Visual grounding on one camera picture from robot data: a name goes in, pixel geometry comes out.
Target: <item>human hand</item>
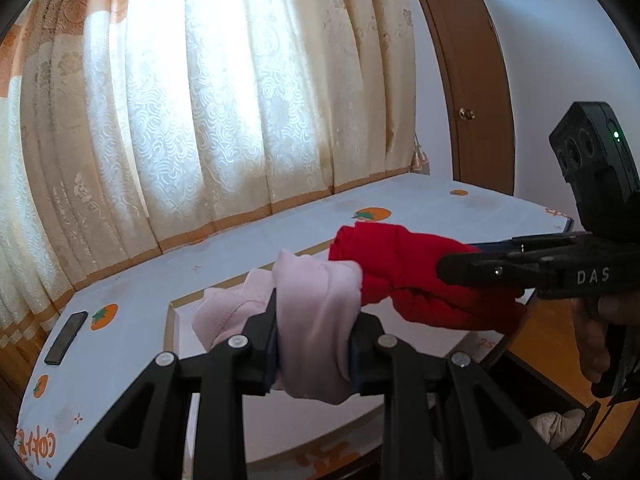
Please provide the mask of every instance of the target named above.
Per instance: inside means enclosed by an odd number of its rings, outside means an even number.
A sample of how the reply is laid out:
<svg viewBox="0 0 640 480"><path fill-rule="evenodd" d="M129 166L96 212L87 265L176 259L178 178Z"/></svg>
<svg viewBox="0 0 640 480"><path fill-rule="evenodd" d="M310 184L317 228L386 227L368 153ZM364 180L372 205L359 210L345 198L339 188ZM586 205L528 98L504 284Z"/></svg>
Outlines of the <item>human hand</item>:
<svg viewBox="0 0 640 480"><path fill-rule="evenodd" d="M571 300L575 340L580 353L580 370L592 383L599 383L609 370L610 356L606 346L607 325L640 325L640 291L632 294L600 298L601 320L591 319L584 300Z"/></svg>

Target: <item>beige curtain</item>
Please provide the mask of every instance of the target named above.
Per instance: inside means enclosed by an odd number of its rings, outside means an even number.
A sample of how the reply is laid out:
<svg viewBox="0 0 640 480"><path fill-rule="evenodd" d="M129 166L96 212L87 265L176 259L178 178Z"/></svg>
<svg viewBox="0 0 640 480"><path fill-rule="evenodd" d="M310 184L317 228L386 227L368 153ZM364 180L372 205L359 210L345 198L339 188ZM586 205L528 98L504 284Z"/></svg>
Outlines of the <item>beige curtain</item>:
<svg viewBox="0 0 640 480"><path fill-rule="evenodd" d="M75 290L407 171L408 0L33 0L0 50L0 366Z"/></svg>

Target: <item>silver bolt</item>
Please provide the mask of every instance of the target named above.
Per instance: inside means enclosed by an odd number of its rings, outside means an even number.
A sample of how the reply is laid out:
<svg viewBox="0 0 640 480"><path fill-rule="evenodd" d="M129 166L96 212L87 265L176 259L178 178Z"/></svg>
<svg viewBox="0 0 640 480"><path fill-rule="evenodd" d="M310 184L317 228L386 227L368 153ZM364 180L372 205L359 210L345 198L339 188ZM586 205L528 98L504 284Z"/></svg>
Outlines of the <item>silver bolt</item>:
<svg viewBox="0 0 640 480"><path fill-rule="evenodd" d="M451 356L451 362L460 368L466 368L471 364L471 357L464 352L456 352Z"/></svg>
<svg viewBox="0 0 640 480"><path fill-rule="evenodd" d="M162 352L156 356L156 364L158 366L168 366L175 361L175 355L171 352Z"/></svg>
<svg viewBox="0 0 640 480"><path fill-rule="evenodd" d="M233 335L229 338L229 346L231 348L244 348L249 344L249 340L245 335Z"/></svg>
<svg viewBox="0 0 640 480"><path fill-rule="evenodd" d="M393 348L398 344L398 338L391 334L383 334L378 338L378 344L382 348Z"/></svg>

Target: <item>wooden floor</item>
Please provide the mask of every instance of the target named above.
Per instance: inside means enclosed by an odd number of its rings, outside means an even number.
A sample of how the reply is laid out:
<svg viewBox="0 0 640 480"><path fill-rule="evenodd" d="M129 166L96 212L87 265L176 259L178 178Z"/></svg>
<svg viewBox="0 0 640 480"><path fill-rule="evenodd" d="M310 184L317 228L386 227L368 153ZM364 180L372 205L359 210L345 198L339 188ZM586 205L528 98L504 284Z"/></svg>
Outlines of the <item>wooden floor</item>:
<svg viewBox="0 0 640 480"><path fill-rule="evenodd" d="M591 383L580 373L568 300L538 301L510 350L584 405L596 400L591 395ZM596 424L604 415L606 403L601 400L603 407ZM587 448L594 459L605 456L616 445L637 404L628 402L613 409Z"/></svg>

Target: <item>pink fabric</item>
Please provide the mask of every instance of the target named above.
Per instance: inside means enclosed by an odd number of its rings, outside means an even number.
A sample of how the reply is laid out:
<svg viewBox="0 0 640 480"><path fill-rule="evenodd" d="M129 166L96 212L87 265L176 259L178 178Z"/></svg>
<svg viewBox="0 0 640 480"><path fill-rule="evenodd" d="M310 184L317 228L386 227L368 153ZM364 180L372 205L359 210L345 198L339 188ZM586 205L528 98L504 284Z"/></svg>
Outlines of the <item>pink fabric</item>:
<svg viewBox="0 0 640 480"><path fill-rule="evenodd" d="M242 285L210 288L193 319L209 351L242 332L249 316L266 309L277 290L280 375L275 387L297 399L340 404L353 393L348 339L359 312L362 270L282 250L273 272L254 269Z"/></svg>

